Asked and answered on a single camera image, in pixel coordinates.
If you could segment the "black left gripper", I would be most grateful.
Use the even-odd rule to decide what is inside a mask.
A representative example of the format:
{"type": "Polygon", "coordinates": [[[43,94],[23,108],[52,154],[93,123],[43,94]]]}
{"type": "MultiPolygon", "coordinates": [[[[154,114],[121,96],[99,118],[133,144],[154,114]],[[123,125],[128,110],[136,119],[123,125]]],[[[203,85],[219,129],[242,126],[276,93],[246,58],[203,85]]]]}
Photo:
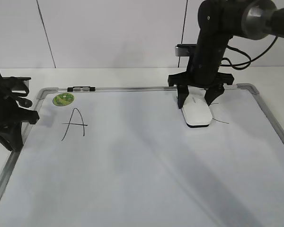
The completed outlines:
{"type": "Polygon", "coordinates": [[[29,110],[33,103],[26,97],[29,88],[12,90],[5,86],[0,74],[0,144],[9,151],[21,151],[23,148],[22,122],[36,124],[37,111],[29,110]]]}

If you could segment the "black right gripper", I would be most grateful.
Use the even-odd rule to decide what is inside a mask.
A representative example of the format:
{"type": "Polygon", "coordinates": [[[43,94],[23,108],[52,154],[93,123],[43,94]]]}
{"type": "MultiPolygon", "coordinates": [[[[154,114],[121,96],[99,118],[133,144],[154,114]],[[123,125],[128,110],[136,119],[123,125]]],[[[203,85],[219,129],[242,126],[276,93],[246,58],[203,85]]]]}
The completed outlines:
{"type": "Polygon", "coordinates": [[[188,86],[208,88],[204,98],[207,105],[210,106],[216,98],[224,93],[223,84],[233,84],[234,77],[231,74],[218,72],[231,38],[231,35],[212,35],[209,37],[200,35],[194,55],[189,57],[186,71],[168,76],[169,87],[177,86],[177,106],[179,109],[183,108],[189,95],[188,86]]]}

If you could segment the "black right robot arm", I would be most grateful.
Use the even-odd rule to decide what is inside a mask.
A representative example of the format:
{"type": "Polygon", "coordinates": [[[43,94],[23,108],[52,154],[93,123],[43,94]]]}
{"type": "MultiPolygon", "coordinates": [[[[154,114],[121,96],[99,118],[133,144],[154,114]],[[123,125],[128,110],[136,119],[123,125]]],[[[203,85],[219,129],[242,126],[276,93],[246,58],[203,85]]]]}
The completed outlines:
{"type": "Polygon", "coordinates": [[[271,0],[205,0],[198,9],[199,36],[195,44],[176,45],[176,55],[187,56],[186,71],[169,75],[168,85],[177,87],[177,105],[184,106],[189,87],[206,90],[210,105],[232,85],[234,77],[219,72],[229,41],[237,36],[261,40],[267,35],[284,38],[284,8],[271,0]]]}

